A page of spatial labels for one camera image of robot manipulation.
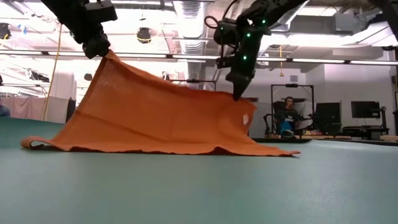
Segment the orange towel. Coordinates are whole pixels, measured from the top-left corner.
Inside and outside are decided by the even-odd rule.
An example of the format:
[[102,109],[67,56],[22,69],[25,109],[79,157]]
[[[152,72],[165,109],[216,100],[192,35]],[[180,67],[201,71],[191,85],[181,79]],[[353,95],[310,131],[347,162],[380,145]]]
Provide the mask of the orange towel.
[[229,93],[172,85],[110,52],[71,120],[52,139],[64,151],[290,156],[247,137],[255,106]]

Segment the ceiling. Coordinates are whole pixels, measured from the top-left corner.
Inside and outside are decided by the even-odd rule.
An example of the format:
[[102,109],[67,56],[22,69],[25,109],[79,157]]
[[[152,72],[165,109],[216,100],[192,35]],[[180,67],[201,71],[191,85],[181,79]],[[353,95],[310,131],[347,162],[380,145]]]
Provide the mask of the ceiling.
[[[183,54],[187,37],[190,32],[195,32],[197,26],[185,24],[183,27],[181,17],[174,11],[157,11],[141,7],[141,5],[158,4],[157,1],[112,1],[124,3],[118,7],[118,20],[103,23],[112,46],[111,49],[118,53],[145,53],[145,54]],[[203,3],[204,14],[221,19],[224,10],[231,0],[215,0]],[[235,4],[227,17],[236,17],[245,8],[249,7],[252,0],[240,0]],[[279,26],[270,37],[264,37],[261,55],[270,57],[300,57],[300,58],[344,58],[344,59],[376,59],[381,57],[382,50],[372,47],[375,43],[391,36],[391,30],[384,28],[383,37],[378,37],[372,42],[353,42],[344,46],[339,45],[342,37],[351,37],[361,33],[358,27],[364,27],[368,16],[375,14],[374,6],[367,1],[354,0],[312,0],[299,10],[290,13],[292,21],[287,27],[281,18]],[[57,51],[58,38],[60,37],[60,51],[81,52],[78,45],[70,35],[69,30],[63,26],[60,33],[60,24],[57,18],[39,0],[0,0],[0,22],[10,24],[11,38],[0,42],[0,50],[38,50]],[[141,44],[136,34],[140,27],[151,29],[152,41]],[[201,54],[218,55],[219,46],[213,41],[214,30],[205,28],[204,33],[197,40],[190,42],[204,42]],[[94,73],[99,60],[88,60],[83,57],[60,57],[59,63],[73,65],[71,69],[78,80],[78,86],[88,86],[83,76]],[[176,78],[184,78],[179,74],[187,73],[186,62],[143,62],[130,60],[127,63],[143,70],[161,76],[163,72],[176,74]],[[214,62],[207,62],[206,66],[213,66]],[[47,77],[51,77],[54,59],[51,57],[16,57],[0,55],[0,74],[4,83],[37,83],[29,79],[29,70],[33,70]],[[312,65],[300,63],[286,63],[285,68],[299,68],[302,72],[311,69]],[[280,63],[270,62],[264,68],[279,68]],[[43,95],[43,89],[19,88],[22,92],[32,95]],[[78,95],[84,95],[85,88]]]

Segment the white wall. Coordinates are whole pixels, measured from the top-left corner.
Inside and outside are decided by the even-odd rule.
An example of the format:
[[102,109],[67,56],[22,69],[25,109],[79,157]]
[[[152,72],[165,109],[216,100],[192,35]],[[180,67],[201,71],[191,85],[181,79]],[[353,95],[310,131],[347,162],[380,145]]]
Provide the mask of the white wall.
[[[379,60],[389,60],[385,54]],[[386,121],[394,134],[394,87],[387,66],[320,65],[306,74],[307,83],[314,85],[315,102],[339,102],[343,126],[380,125],[381,119],[353,119],[351,101],[379,101],[387,107]]]
[[[220,79],[217,83],[217,91],[226,91],[229,93],[233,92],[233,85],[225,80],[225,75],[229,72],[229,69],[224,69]],[[212,77],[214,74],[214,68],[207,67],[207,77]],[[270,103],[271,102],[271,84],[286,84],[290,82],[291,75],[298,75],[298,84],[305,84],[305,73],[301,73],[299,69],[283,69],[284,77],[280,76],[280,69],[277,68],[273,71],[268,69],[257,69],[256,75],[253,78],[251,84],[243,93],[243,97],[256,97],[259,98],[259,102]],[[286,96],[293,96],[296,98],[308,98],[311,96],[306,93],[302,88],[286,88],[280,87],[279,90],[274,94],[274,101],[285,98]]]

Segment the monitor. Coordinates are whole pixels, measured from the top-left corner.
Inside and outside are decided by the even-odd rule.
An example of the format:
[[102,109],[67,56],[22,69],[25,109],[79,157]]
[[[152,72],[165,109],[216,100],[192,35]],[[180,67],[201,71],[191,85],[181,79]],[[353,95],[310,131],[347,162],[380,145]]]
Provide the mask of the monitor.
[[321,118],[330,118],[332,123],[341,123],[340,103],[317,103],[315,114]]
[[377,101],[352,101],[353,118],[380,118],[380,104]]

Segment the table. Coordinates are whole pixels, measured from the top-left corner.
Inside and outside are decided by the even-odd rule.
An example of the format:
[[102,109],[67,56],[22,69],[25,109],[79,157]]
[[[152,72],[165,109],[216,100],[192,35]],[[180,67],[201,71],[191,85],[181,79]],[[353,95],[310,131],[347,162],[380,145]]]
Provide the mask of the table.
[[398,148],[278,144],[293,157],[30,151],[62,125],[0,118],[0,223],[398,223]]

